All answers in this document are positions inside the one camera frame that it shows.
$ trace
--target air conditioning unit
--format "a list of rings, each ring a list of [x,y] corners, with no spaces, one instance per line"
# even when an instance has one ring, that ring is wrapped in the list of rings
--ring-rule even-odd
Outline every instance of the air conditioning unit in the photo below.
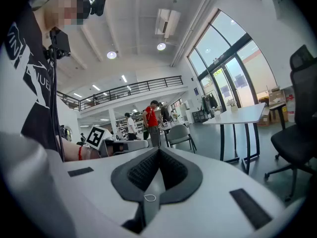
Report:
[[[155,24],[155,34],[164,35],[164,38],[168,38],[175,33],[177,27],[180,12],[176,10],[159,9],[157,21]]]

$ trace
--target potted plant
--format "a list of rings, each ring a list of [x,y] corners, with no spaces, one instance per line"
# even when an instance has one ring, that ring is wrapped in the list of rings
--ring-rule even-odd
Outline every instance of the potted plant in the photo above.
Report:
[[[238,111],[237,103],[234,99],[228,100],[227,106],[231,107],[231,112],[236,112]]]

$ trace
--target person in white shirt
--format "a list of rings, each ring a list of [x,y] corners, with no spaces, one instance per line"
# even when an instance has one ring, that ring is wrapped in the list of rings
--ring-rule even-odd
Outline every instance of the person in white shirt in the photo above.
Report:
[[[128,140],[129,141],[137,140],[137,129],[135,127],[133,119],[130,117],[129,113],[125,113],[124,116],[125,118],[127,118]]]

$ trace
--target black railing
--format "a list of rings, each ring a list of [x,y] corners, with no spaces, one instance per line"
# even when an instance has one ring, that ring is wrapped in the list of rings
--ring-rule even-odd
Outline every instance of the black railing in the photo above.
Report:
[[[57,92],[57,95],[60,96],[61,100],[64,101],[69,108],[74,110],[85,110],[91,108],[93,106],[113,101],[119,98],[124,98],[130,95],[144,93],[148,91],[158,90],[166,87],[172,87],[177,85],[182,85],[182,76],[175,77],[165,77],[158,78],[143,82],[138,82],[134,84],[129,84],[125,86],[120,86],[117,88],[113,88],[107,91],[100,92],[98,94],[94,94],[83,100],[77,100],[73,97],[70,97],[66,94]]]
[[[73,97],[68,96],[67,94],[63,94],[57,91],[57,96],[70,108],[73,110],[80,110],[80,100],[77,100]]]

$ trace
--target man in red shirt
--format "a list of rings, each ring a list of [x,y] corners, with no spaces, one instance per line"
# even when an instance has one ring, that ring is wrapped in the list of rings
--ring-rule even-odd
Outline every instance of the man in red shirt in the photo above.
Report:
[[[153,147],[160,146],[159,124],[154,113],[158,105],[157,101],[151,101],[151,104],[144,110],[142,115],[144,126],[148,128]]]

